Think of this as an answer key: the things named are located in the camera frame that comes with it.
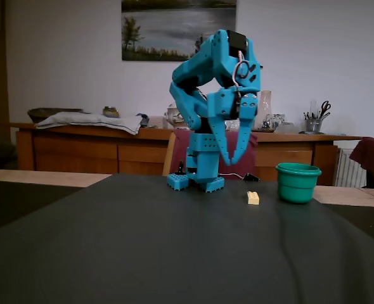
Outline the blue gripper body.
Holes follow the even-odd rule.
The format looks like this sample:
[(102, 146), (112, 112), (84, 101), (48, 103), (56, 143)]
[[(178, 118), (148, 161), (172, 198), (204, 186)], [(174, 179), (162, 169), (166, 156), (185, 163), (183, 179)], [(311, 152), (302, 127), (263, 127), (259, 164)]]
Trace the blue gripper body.
[(252, 121), (257, 114), (256, 94), (253, 87), (220, 88), (207, 96), (207, 118)]

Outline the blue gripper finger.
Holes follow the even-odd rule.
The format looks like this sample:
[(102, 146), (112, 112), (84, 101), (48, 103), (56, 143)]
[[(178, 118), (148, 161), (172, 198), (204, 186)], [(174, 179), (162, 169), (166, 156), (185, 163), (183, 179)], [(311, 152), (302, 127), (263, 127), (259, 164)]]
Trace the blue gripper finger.
[(247, 149), (250, 133), (257, 113), (257, 104), (258, 100), (255, 94), (246, 94), (240, 100), (238, 115), (240, 127), (238, 130), (236, 148), (232, 157), (232, 164), (238, 163)]
[(224, 120), (221, 117), (215, 116), (209, 117), (208, 122), (225, 164), (228, 166), (234, 165), (236, 160), (229, 157), (228, 140), (226, 137), (226, 126)]

